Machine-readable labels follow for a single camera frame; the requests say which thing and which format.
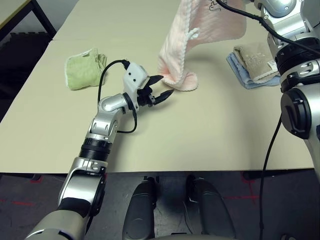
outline cable connector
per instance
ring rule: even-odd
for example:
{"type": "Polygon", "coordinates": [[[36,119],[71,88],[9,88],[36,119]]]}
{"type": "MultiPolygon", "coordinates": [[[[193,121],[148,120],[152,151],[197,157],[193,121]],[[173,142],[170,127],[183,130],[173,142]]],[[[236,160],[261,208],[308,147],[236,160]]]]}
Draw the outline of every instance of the cable connector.
{"type": "Polygon", "coordinates": [[[130,65],[130,62],[125,60],[125,59],[123,59],[123,60],[121,60],[121,63],[123,64],[124,69],[127,70],[129,65],[130,65]]]}

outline beige towel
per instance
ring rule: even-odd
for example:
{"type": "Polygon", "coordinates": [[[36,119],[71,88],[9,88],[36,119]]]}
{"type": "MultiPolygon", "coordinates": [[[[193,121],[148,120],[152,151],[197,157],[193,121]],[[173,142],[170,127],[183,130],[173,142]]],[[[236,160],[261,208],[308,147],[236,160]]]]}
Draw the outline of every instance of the beige towel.
{"type": "Polygon", "coordinates": [[[249,72],[254,83],[262,84],[279,75],[267,43],[253,42],[237,45],[233,52],[240,64],[249,72]]]}

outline pink towel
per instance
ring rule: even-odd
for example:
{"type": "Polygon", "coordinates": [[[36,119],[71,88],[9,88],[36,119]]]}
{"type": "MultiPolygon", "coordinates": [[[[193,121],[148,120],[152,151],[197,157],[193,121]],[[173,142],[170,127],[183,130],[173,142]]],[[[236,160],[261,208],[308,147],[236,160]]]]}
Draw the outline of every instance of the pink towel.
{"type": "MultiPolygon", "coordinates": [[[[242,0],[224,2],[244,8],[242,0]]],[[[196,89],[196,74],[184,69],[186,53],[199,44],[241,38],[245,31],[246,19],[222,8],[215,0],[181,0],[159,53],[158,69],[163,81],[180,91],[196,89]]]]}

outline white wall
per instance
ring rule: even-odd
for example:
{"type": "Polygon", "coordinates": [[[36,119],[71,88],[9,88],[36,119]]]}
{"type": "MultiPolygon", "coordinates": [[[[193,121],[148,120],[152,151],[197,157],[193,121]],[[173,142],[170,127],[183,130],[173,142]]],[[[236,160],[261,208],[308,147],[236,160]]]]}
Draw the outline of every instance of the white wall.
{"type": "MultiPolygon", "coordinates": [[[[55,30],[59,30],[78,0],[37,0],[38,4],[50,20],[55,30]]],[[[33,12],[30,12],[11,33],[45,32],[33,12]]],[[[8,41],[10,35],[0,41],[0,46],[8,41]]]]}

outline blue towel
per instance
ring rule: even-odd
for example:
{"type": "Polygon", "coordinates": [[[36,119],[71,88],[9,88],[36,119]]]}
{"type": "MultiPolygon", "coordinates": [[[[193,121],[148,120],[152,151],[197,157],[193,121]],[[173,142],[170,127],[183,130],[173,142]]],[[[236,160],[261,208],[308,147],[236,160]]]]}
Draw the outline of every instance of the blue towel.
{"type": "Polygon", "coordinates": [[[248,71],[239,63],[233,52],[227,56],[226,61],[229,63],[241,85],[246,89],[253,89],[260,86],[277,86],[280,84],[280,76],[274,76],[272,79],[264,83],[255,83],[252,81],[248,71]]]}

